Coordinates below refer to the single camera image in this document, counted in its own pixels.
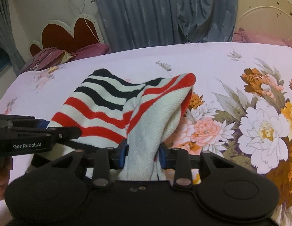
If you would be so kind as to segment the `person's left hand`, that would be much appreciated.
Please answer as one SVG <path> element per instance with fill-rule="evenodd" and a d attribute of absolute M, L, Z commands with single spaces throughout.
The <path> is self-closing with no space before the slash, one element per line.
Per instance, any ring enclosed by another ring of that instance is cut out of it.
<path fill-rule="evenodd" d="M 0 201 L 5 197 L 5 190 L 9 185 L 11 170 L 13 170 L 13 158 L 5 157 L 2 166 L 0 165 Z"/>

